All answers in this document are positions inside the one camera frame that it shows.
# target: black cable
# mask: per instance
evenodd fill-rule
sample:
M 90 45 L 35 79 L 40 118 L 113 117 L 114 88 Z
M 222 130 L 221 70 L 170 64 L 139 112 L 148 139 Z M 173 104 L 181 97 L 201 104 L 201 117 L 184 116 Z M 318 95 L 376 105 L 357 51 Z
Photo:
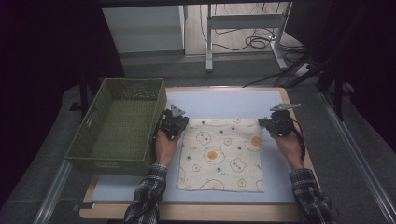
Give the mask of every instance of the black cable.
M 274 82 L 274 87 L 279 86 L 279 82 L 280 80 L 290 71 L 294 71 L 297 66 L 308 56 L 308 54 L 304 54 L 299 60 L 297 60 L 297 62 L 295 62 L 294 64 L 292 64 L 286 71 L 285 73 L 283 73 L 281 76 L 279 76 L 279 78 Z
M 339 32 L 341 29 L 343 29 L 343 27 L 345 27 L 345 26 L 347 25 L 347 21 L 348 21 L 347 17 L 348 17 L 348 15 L 345 15 L 345 19 L 343 20 L 343 22 L 340 22 L 339 24 L 337 24 L 337 26 L 332 30 L 332 32 L 331 32 L 329 35 L 327 35 L 327 38 L 325 38 L 323 41 L 321 41 L 320 43 L 318 43 L 317 45 L 315 45 L 313 48 L 311 48 L 311 50 L 309 50 L 309 51 L 307 50 L 305 54 L 308 54 L 308 53 L 309 53 L 309 54 L 312 54 L 312 53 L 315 52 L 316 50 L 320 50 L 321 47 L 325 47 L 325 46 L 328 44 L 328 42 L 332 41 L 333 38 L 334 38 L 334 36 L 337 35 L 338 32 Z M 289 81 L 291 80 L 291 78 L 292 78 L 292 76 L 293 76 L 294 74 L 291 74 L 291 75 L 289 76 L 289 78 L 288 78 L 281 86 L 282 86 L 282 87 L 287 86 L 287 84 L 289 83 Z
M 276 13 L 277 13 L 277 11 L 279 10 L 279 6 L 280 6 L 280 2 L 277 4 L 277 8 L 276 8 Z
M 258 82 L 264 81 L 264 80 L 269 79 L 269 78 L 271 78 L 271 77 L 279 76 L 279 75 L 282 74 L 282 73 L 283 73 L 283 72 L 281 72 L 281 73 L 276 73 L 276 74 L 273 74 L 273 75 L 271 75 L 271 76 L 269 76 L 269 77 L 264 77 L 264 78 L 261 78 L 261 79 L 256 80 L 256 81 L 249 82 L 249 83 L 246 84 L 245 86 L 242 86 L 242 88 L 245 88 L 245 87 L 247 87 L 247 86 L 250 86 L 250 85 L 252 85 L 252 84 L 254 84 L 254 83 L 258 83 Z
M 215 4 L 215 16 L 217 15 L 217 11 L 218 11 L 218 4 Z M 238 30 L 240 30 L 240 29 L 232 29 L 232 30 L 229 30 L 229 31 L 225 31 L 225 32 L 220 32 L 219 33 L 218 30 L 215 29 L 215 32 L 218 35 L 224 35 L 224 34 L 228 34 L 228 33 L 234 32 L 234 31 L 238 31 Z
M 264 11 L 265 3 L 262 4 L 262 12 Z
M 297 69 L 298 69 L 298 67 L 296 67 L 294 69 L 294 71 L 289 75 L 289 78 L 286 79 L 286 81 L 282 85 L 279 85 L 279 86 L 280 87 L 285 87 L 288 84 L 288 82 L 290 81 L 290 79 L 296 74 L 296 72 L 298 71 Z
M 230 14 L 230 13 L 227 11 L 227 8 L 225 8 L 225 4 L 224 4 L 224 10 L 227 12 L 228 15 Z
M 279 46 L 282 46 L 284 48 L 289 48 L 289 49 L 299 49 L 299 48 L 303 48 L 304 47 L 304 45 L 301 45 L 301 46 L 286 46 L 286 45 L 282 45 L 282 44 L 279 44 Z
M 274 33 L 272 31 L 270 31 L 268 28 L 262 28 L 262 30 L 266 30 L 268 31 L 271 35 L 273 35 Z
M 268 5 L 269 5 L 269 3 L 267 3 L 267 6 L 266 6 L 265 9 L 264 9 L 264 14 L 267 13 Z
M 274 87 L 284 87 L 286 82 L 288 82 L 291 78 L 291 76 L 293 76 L 296 71 L 297 71 L 298 67 L 295 66 L 293 69 L 290 69 L 288 73 L 283 74 L 282 76 L 280 76 L 275 82 L 274 82 Z M 284 82 L 283 84 L 279 84 L 280 80 L 282 78 L 284 78 L 286 75 L 289 75 L 289 78 L 286 80 L 286 82 Z
M 279 46 L 279 48 L 288 53 L 309 53 L 307 49 L 298 49 L 298 48 L 293 49 L 285 46 Z
M 256 3 L 256 5 L 254 6 L 254 8 L 256 8 L 256 7 L 258 7 L 258 3 Z M 254 8 L 253 9 L 251 9 L 251 11 L 250 11 L 250 14 L 253 12 L 253 10 L 254 10 Z
M 199 10 L 200 10 L 201 32 L 202 32 L 202 35 L 203 35 L 203 37 L 204 37 L 204 40 L 205 40 L 206 43 L 207 43 L 207 39 L 206 39 L 205 32 L 204 32 L 204 27 L 203 27 L 203 25 L 202 25 L 202 5 L 200 5 Z M 230 32 L 236 31 L 236 30 L 226 31 L 226 32 L 223 32 L 223 33 L 221 33 L 221 34 L 230 33 Z M 245 45 L 244 47 L 240 48 L 240 49 L 232 49 L 232 48 L 228 48 L 228 47 L 226 47 L 226 46 L 220 45 L 220 44 L 212 44 L 212 46 L 218 46 L 218 47 L 221 47 L 221 48 L 225 48 L 225 49 L 228 49 L 228 50 L 234 50 L 234 51 L 246 49 L 246 48 L 248 48 L 248 47 L 253 47 L 254 49 L 264 49 L 265 47 L 267 47 L 267 46 L 269 45 L 269 43 L 271 42 L 271 40 L 268 39 L 268 38 L 265 38 L 265 37 L 255 36 L 257 30 L 258 30 L 258 29 L 254 29 L 254 30 L 253 30 L 253 34 L 245 39 L 245 44 L 246 44 L 246 45 Z M 260 46 L 260 47 L 254 46 L 254 45 L 253 45 L 254 43 L 255 43 L 255 44 L 261 43 L 262 46 Z
M 285 60 L 291 63 L 296 63 L 297 61 L 292 61 L 290 58 L 288 58 L 288 55 L 290 54 L 304 54 L 304 52 L 293 52 L 293 53 L 285 53 Z

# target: metal rail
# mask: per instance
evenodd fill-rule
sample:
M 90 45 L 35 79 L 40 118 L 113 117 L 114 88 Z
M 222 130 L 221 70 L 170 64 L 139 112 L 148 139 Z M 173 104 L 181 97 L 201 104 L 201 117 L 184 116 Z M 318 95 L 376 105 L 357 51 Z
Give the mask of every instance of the metal rail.
M 69 177 L 71 169 L 72 165 L 64 160 L 59 167 L 58 173 L 53 179 L 52 184 L 49 187 L 49 191 L 47 192 L 40 209 L 38 210 L 35 221 L 33 222 L 34 224 L 49 223 L 52 212 L 55 209 L 59 197 L 61 196 L 61 193 L 64 189 L 64 184 L 66 183 L 67 177 Z
M 396 209 L 392 203 L 392 200 L 388 196 L 382 184 L 375 177 L 373 170 L 370 168 L 370 165 L 361 153 L 361 150 L 359 149 L 358 145 L 350 134 L 347 126 L 334 113 L 332 100 L 328 95 L 322 92 L 319 95 L 323 100 L 327 111 L 329 112 L 330 117 L 335 124 L 335 127 L 337 128 L 338 132 L 341 134 L 344 142 L 346 143 L 346 146 L 349 150 L 349 153 L 351 154 L 353 161 L 356 163 L 369 190 L 375 197 L 375 200 L 378 203 L 378 206 L 381 209 L 385 219 L 388 223 L 396 223 Z

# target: wooden table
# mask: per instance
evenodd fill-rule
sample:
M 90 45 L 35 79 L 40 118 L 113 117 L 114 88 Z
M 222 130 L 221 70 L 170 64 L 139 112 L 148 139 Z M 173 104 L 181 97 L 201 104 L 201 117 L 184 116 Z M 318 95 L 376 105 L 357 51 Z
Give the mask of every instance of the wooden table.
M 283 103 L 290 100 L 282 88 L 167 88 L 172 91 L 279 91 Z M 308 151 L 304 166 L 314 171 Z M 123 219 L 128 203 L 93 203 L 92 195 L 100 175 L 93 175 L 86 192 L 84 203 L 90 208 L 81 208 L 79 214 L 83 218 Z M 202 221 L 281 221 L 298 222 L 299 208 L 297 204 L 160 204 L 161 220 L 202 220 Z

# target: printed fabric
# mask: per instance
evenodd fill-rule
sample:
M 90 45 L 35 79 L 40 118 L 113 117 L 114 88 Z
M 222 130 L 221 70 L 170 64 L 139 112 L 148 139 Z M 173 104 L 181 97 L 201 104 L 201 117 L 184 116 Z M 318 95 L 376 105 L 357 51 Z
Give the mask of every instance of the printed fabric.
M 256 119 L 190 119 L 177 187 L 263 192 L 261 134 Z

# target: person's arm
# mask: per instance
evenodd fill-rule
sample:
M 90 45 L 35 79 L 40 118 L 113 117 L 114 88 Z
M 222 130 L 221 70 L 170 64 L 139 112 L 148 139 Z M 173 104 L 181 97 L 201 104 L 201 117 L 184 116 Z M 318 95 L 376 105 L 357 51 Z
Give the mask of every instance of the person's arm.
M 158 204 L 166 189 L 167 166 L 176 153 L 179 138 L 168 140 L 164 132 L 158 131 L 155 146 L 157 159 L 134 191 L 134 201 L 125 211 L 124 223 L 158 223 Z
M 304 168 L 297 136 L 294 133 L 282 137 L 270 134 L 289 163 L 293 195 L 306 218 L 305 223 L 335 223 L 332 200 L 320 190 L 312 170 Z

